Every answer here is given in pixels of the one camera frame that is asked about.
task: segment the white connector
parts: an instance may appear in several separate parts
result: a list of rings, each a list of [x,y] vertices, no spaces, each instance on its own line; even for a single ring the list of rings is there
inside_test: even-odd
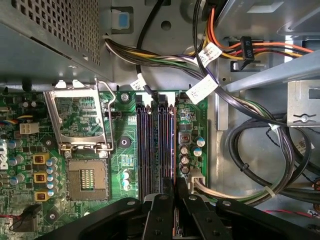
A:
[[[190,194],[196,193],[195,191],[195,180],[198,180],[200,183],[205,184],[206,177],[204,177],[199,168],[193,168],[190,170],[187,177],[187,186]]]
[[[39,133],[39,123],[20,123],[20,134],[37,134]]]

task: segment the white label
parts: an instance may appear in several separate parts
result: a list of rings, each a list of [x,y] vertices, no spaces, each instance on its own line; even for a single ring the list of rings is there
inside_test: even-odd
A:
[[[306,141],[305,141],[305,139],[302,138],[300,142],[295,144],[295,147],[296,147],[296,149],[299,150],[299,152],[301,154],[304,154],[306,152]],[[312,142],[311,142],[311,149],[315,149],[315,146],[312,144]]]
[[[209,63],[217,59],[221,54],[222,51],[220,50],[220,48],[210,42],[201,52],[199,52],[199,57],[203,66],[206,68]],[[193,62],[198,64],[197,58],[195,58]]]
[[[186,94],[190,98],[193,104],[198,104],[205,97],[209,96],[216,88],[218,84],[208,74],[204,79],[190,88]]]
[[[130,84],[132,89],[136,91],[143,91],[145,85],[147,85],[147,83],[141,73],[138,74],[138,79]]]

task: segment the white cable tie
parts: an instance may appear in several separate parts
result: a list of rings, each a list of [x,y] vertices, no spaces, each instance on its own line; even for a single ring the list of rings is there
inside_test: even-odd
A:
[[[270,124],[270,123],[269,123],[269,126],[270,126],[271,130],[274,132],[276,131],[277,128],[280,128],[280,125],[274,125],[274,124]]]
[[[264,189],[271,195],[271,198],[274,198],[276,196],[274,191],[272,191],[270,187],[265,186]]]
[[[102,35],[102,38],[103,38],[103,39],[110,39],[110,40],[112,40],[112,38],[111,38],[110,35]]]

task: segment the metal bracket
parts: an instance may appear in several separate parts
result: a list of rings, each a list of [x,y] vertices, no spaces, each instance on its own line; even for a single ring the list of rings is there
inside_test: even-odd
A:
[[[101,158],[107,158],[108,152],[114,149],[112,118],[109,118],[111,144],[107,143],[106,132],[104,127],[104,119],[101,109],[98,83],[104,84],[113,96],[113,99],[108,103],[108,110],[110,111],[111,104],[116,100],[115,94],[106,82],[96,81],[96,89],[85,86],[78,80],[72,81],[72,86],[68,87],[66,82],[60,80],[52,91],[45,91],[44,98],[48,108],[48,112],[52,121],[54,134],[59,146],[59,152],[64,152],[66,158],[72,156],[72,152],[77,149],[90,149],[95,153],[99,153]],[[61,133],[61,126],[63,120],[60,118],[58,108],[55,102],[56,98],[86,98],[91,97],[94,100],[95,111],[97,113],[96,122],[102,128],[102,134],[99,136],[65,136]]]
[[[320,126],[320,83],[318,79],[288,82],[287,125]]]

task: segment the power supply cable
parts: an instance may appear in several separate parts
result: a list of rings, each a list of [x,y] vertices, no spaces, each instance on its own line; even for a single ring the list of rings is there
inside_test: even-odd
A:
[[[145,36],[146,36],[146,34],[147,34],[147,32],[148,32],[148,30],[149,30],[152,22],[154,21],[157,13],[159,12],[159,10],[160,10],[163,2],[164,2],[164,0],[158,0],[158,1],[156,2],[156,4],[154,5],[153,9],[151,10],[151,12],[150,12],[150,14],[149,14],[149,16],[148,16],[148,18],[147,18],[147,20],[146,20],[143,28],[142,28],[142,30],[141,30],[141,32],[140,32],[140,35],[139,35],[139,38],[138,38],[138,42],[137,42],[137,44],[136,44],[136,49],[137,49],[137,50],[140,50],[140,49],[141,49],[142,44],[143,44],[144,39],[145,39]],[[140,64],[137,64],[137,65],[135,66],[135,69],[136,69],[137,75],[142,73],[142,71],[141,71],[141,65],[140,65]],[[150,86],[149,86],[148,84],[146,84],[143,88],[144,88],[144,90],[145,90],[148,94],[150,94],[150,95],[152,96],[152,98],[153,98],[154,100],[157,100],[157,99],[158,99],[158,98],[157,98],[157,95],[156,95],[155,92],[150,88]]]
[[[201,9],[201,0],[197,0],[194,6],[194,11],[193,11],[193,20],[192,20],[192,39],[193,39],[193,47],[194,49],[197,49],[198,43],[197,43],[197,32],[198,32],[198,19],[199,19],[199,12]],[[200,71],[202,72],[203,76],[206,76],[210,74],[209,70],[207,70],[199,56],[198,51],[195,51],[195,57],[197,59],[197,63],[199,65]],[[279,125],[279,126],[286,126],[285,123],[276,121],[275,119],[269,119],[266,117],[263,117],[251,110],[249,110],[247,107],[239,103],[233,96],[231,96],[229,93],[227,93],[221,86],[218,86],[215,90],[215,93],[217,93],[223,100],[225,100],[228,104],[236,108],[238,111],[242,112],[245,115],[248,115],[251,118],[260,120],[262,122],[266,122],[268,124],[273,124],[273,125]]]

